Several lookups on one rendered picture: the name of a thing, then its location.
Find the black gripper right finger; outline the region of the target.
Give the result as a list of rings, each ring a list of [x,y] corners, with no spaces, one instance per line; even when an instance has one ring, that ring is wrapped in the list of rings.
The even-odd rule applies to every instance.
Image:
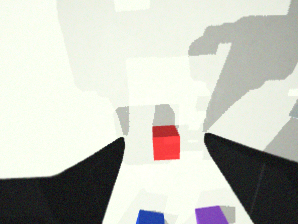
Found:
[[[298,224],[298,162],[221,136],[204,144],[253,224]]]

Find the purple cube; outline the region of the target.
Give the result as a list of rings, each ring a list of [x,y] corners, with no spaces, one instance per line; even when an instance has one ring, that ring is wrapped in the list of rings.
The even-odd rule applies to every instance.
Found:
[[[219,205],[194,208],[197,224],[229,224]]]

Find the red block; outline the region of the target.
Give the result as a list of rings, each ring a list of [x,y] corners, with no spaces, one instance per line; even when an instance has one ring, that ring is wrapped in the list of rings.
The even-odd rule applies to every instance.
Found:
[[[175,125],[152,126],[154,160],[180,159],[180,135]]]

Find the blue block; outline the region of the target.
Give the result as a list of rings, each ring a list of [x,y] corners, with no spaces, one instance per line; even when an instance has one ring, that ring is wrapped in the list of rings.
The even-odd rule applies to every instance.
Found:
[[[140,209],[136,224],[165,224],[164,213]]]

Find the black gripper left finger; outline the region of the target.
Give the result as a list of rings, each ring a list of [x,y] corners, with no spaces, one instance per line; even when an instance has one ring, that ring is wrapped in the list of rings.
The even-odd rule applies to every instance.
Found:
[[[125,139],[119,137],[57,174],[0,179],[0,217],[103,224],[124,151]]]

